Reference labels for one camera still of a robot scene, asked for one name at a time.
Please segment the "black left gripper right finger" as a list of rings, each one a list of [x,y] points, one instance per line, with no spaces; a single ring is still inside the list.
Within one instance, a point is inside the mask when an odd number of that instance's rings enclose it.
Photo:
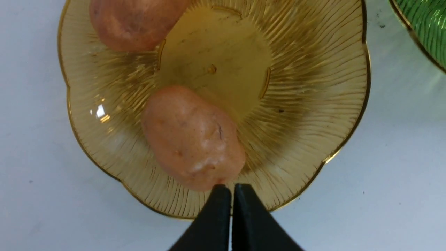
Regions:
[[[266,209],[253,187],[236,184],[232,221],[233,251],[302,251]]]

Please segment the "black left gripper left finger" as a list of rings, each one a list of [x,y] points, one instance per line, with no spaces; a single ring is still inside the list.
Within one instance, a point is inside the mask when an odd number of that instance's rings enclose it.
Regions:
[[[214,186],[200,213],[169,250],[227,251],[231,199],[225,185]]]

